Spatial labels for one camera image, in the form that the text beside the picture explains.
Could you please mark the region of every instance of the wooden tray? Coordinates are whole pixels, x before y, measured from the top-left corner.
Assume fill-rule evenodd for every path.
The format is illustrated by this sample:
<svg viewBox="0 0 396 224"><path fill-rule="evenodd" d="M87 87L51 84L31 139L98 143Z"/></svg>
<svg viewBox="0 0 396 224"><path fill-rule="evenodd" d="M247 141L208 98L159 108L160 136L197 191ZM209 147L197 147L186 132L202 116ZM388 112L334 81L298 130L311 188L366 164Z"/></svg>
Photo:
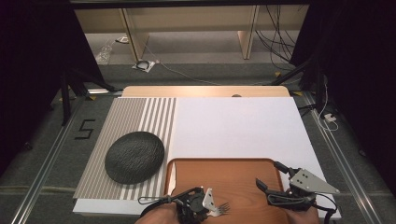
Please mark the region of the wooden tray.
<svg viewBox="0 0 396 224"><path fill-rule="evenodd" d="M256 177L269 189L283 190L279 171L269 159L174 159L168 163L165 193L173 161L177 184L172 195L194 187L212 188L215 205L229 203L230 214L209 217L205 224L216 223L289 223L286 213L269 206L266 196L256 187Z"/></svg>

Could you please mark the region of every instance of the metal fork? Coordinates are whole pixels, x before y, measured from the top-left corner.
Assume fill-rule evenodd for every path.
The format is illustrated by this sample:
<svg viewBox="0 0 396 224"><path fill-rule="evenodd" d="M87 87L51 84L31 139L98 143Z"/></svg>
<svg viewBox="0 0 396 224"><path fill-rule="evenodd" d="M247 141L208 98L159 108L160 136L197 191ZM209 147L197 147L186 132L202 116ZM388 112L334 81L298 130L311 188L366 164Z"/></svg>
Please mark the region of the metal fork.
<svg viewBox="0 0 396 224"><path fill-rule="evenodd" d="M229 203L221 204L219 207L215 209L215 211L210 211L207 215L212 217L219 217L222 215L228 214L228 211L231 209Z"/></svg>

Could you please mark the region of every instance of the person's hand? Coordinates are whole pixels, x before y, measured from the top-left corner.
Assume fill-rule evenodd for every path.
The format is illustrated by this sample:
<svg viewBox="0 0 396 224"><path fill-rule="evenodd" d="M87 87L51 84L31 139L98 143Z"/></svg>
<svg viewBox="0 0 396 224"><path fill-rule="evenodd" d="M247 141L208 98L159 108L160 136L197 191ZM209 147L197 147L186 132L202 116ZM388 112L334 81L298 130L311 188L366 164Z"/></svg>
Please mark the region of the person's hand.
<svg viewBox="0 0 396 224"><path fill-rule="evenodd" d="M175 203L166 203L147 212L135 224L179 224Z"/></svg>
<svg viewBox="0 0 396 224"><path fill-rule="evenodd" d="M306 212L283 209L288 214L290 224L320 224L318 209L310 207Z"/></svg>

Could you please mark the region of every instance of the white surface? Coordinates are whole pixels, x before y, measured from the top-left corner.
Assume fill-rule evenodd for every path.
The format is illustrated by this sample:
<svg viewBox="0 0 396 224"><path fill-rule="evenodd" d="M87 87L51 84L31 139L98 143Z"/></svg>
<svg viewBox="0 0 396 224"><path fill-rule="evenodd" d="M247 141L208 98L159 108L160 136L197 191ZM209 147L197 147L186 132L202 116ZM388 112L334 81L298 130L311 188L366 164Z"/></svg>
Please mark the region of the white surface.
<svg viewBox="0 0 396 224"><path fill-rule="evenodd" d="M94 215L140 215L149 204L132 200L78 199L74 213Z"/></svg>
<svg viewBox="0 0 396 224"><path fill-rule="evenodd" d="M170 144L168 162L176 158L268 158L305 168L325 180L291 97L177 98ZM281 173L284 189L289 187L288 177ZM143 210L128 201L102 201L78 199L74 212L139 215ZM333 208L323 197L317 202ZM325 215L319 210L320 217ZM340 217L339 212L332 216Z"/></svg>

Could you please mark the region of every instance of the black clamp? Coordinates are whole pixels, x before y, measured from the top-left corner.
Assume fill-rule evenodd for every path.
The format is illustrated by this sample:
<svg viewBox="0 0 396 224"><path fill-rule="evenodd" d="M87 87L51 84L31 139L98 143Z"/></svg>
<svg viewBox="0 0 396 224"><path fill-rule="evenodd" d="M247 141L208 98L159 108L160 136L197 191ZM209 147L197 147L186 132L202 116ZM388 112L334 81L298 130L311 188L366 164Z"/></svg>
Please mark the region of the black clamp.
<svg viewBox="0 0 396 224"><path fill-rule="evenodd" d="M329 197L320 193L337 194L340 191L305 169L293 169L279 161L274 161L274 166L282 173L290 175L290 188L285 192L268 189L260 179L256 178L256 186L265 193L268 204L293 211L306 211L313 206L327 212L325 223L329 223L330 217L337 211L337 205ZM317 195L332 201L335 209L316 205Z"/></svg>
<svg viewBox="0 0 396 224"><path fill-rule="evenodd" d="M174 197L166 196L146 207L140 217L143 217L147 212L162 204L176 203L177 217L181 224L199 224L207 219L207 213L209 212L203 206L204 197L203 188L189 189Z"/></svg>

